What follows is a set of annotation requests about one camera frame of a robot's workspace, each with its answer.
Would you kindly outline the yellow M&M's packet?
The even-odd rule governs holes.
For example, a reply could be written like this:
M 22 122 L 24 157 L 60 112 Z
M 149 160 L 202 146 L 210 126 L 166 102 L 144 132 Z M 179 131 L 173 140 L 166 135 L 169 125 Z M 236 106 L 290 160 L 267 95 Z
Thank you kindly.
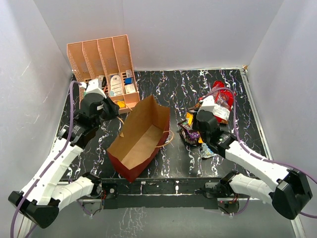
M 193 114 L 187 112 L 187 113 L 186 113 L 186 121 L 187 121 L 187 123 L 188 123 L 190 126 L 193 124 L 193 119 L 194 119 Z

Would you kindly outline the brown purple M&M's packet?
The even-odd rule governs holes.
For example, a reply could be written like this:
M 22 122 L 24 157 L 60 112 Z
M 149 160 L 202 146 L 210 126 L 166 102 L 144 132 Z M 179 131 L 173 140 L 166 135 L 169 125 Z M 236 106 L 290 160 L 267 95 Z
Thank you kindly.
M 191 139 L 199 139 L 200 134 L 194 131 L 190 125 L 188 124 L 187 120 L 183 120 L 178 123 L 178 125 L 185 131 L 185 134 L 188 135 Z

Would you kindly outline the large red candy bag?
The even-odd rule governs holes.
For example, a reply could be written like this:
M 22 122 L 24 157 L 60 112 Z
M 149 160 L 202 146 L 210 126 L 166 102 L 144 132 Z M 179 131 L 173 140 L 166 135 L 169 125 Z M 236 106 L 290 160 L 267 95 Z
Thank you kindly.
M 202 99 L 209 95 L 213 95 L 217 104 L 213 111 L 213 115 L 220 124 L 228 124 L 230 112 L 233 108 L 233 95 L 228 90 L 222 89 L 224 87 L 224 83 L 215 81 L 211 91 L 199 99 L 199 102 L 202 104 Z

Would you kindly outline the red brown paper bag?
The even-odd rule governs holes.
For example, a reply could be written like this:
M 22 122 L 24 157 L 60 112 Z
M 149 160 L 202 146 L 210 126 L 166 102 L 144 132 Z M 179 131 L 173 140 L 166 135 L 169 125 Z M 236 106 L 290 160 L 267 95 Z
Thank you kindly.
M 129 113 L 122 130 L 107 148 L 114 169 L 129 182 L 146 169 L 168 143 L 170 108 L 158 104 L 153 95 L 141 100 Z

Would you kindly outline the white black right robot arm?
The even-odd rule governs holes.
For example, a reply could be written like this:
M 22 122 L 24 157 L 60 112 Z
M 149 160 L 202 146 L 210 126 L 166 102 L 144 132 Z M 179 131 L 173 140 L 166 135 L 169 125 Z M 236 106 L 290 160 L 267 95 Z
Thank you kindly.
M 236 136 L 220 128 L 212 112 L 194 112 L 193 130 L 199 132 L 205 147 L 255 175 L 250 178 L 232 171 L 220 180 L 218 192 L 228 197 L 244 194 L 260 199 L 289 220 L 294 220 L 312 199 L 306 174 L 243 148 Z

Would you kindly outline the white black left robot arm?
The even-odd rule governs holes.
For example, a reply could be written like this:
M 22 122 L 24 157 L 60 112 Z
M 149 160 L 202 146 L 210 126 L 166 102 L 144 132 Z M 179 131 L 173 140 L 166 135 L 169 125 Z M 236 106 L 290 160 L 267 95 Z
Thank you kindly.
M 109 97 L 89 93 L 80 103 L 77 114 L 71 114 L 68 124 L 58 133 L 47 159 L 35 176 L 20 191 L 8 197 L 16 213 L 31 220 L 42 229 L 50 226 L 59 212 L 83 196 L 99 197 L 102 181 L 90 172 L 59 187 L 61 177 L 96 135 L 103 121 L 115 119 L 119 106 Z

